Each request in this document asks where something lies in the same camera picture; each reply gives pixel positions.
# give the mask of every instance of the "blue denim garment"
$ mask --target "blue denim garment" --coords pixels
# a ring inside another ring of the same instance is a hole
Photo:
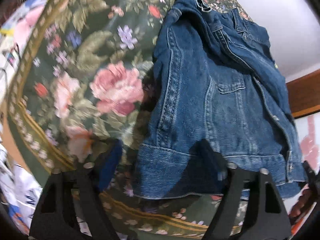
[[[219,193],[197,146],[203,138],[243,169],[268,169],[282,198],[300,191],[302,153],[265,28],[237,9],[221,14],[202,0],[176,0],[154,58],[161,96],[139,149],[136,195]]]

